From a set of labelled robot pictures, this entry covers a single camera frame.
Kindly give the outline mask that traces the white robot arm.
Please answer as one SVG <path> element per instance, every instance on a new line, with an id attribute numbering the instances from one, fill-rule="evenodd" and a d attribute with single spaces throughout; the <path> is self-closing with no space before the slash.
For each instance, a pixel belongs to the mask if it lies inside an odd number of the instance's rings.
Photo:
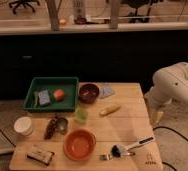
<path id="1" fill-rule="evenodd" d="M 153 86 L 144 95 L 150 124 L 155 126 L 163 116 L 161 108 L 176 99 L 188 106 L 188 63 L 179 62 L 153 74 Z"/>

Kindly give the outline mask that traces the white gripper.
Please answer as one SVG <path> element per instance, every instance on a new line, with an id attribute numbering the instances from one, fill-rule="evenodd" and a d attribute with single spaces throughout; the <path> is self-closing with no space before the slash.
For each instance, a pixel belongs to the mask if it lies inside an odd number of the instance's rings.
<path id="1" fill-rule="evenodd" d="M 150 111 L 156 110 L 151 114 L 151 125 L 156 126 L 163 116 L 163 112 L 158 110 L 169 105 L 172 102 L 172 98 L 158 87 L 151 87 L 150 90 L 144 94 L 144 98 L 148 109 Z"/>

